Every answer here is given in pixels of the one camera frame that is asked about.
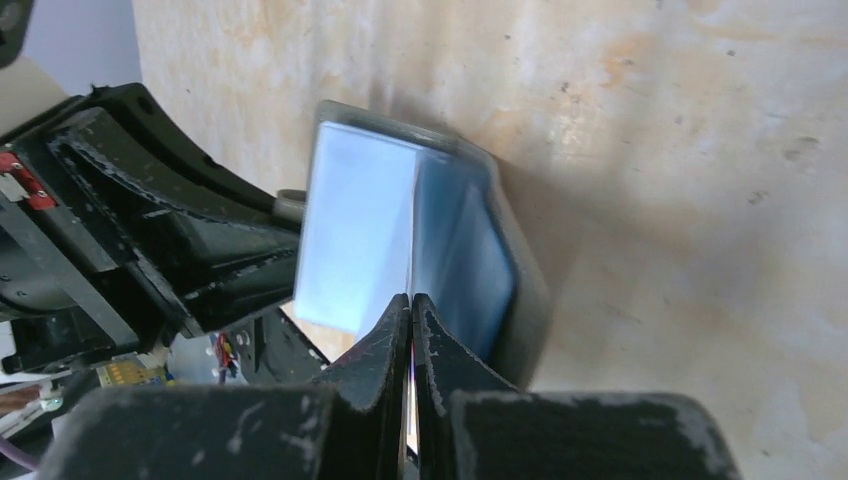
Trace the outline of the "grey card holder wallet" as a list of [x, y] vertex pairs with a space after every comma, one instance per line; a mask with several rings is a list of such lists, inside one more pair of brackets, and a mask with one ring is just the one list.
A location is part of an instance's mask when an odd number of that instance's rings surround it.
[[298, 319], [362, 338], [393, 295], [425, 294], [469, 350], [530, 383], [550, 295], [493, 154], [455, 132], [324, 100], [307, 186], [280, 191], [275, 209], [302, 226]]

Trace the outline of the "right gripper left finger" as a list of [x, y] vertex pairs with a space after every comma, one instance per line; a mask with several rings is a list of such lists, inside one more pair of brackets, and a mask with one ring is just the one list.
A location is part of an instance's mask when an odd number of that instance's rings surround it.
[[43, 457], [43, 479], [399, 479], [411, 309], [314, 379], [270, 386], [108, 387], [87, 394]]

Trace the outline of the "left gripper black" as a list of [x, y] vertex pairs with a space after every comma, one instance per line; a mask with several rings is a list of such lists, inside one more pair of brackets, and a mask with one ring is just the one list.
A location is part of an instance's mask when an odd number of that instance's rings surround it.
[[139, 83], [1, 137], [4, 374], [51, 375], [260, 316], [293, 295], [300, 225]]

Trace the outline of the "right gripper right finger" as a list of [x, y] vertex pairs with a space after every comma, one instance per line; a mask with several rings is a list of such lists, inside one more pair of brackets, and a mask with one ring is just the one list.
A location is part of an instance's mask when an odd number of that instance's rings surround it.
[[525, 392], [412, 303], [424, 479], [737, 479], [714, 418], [664, 392]]

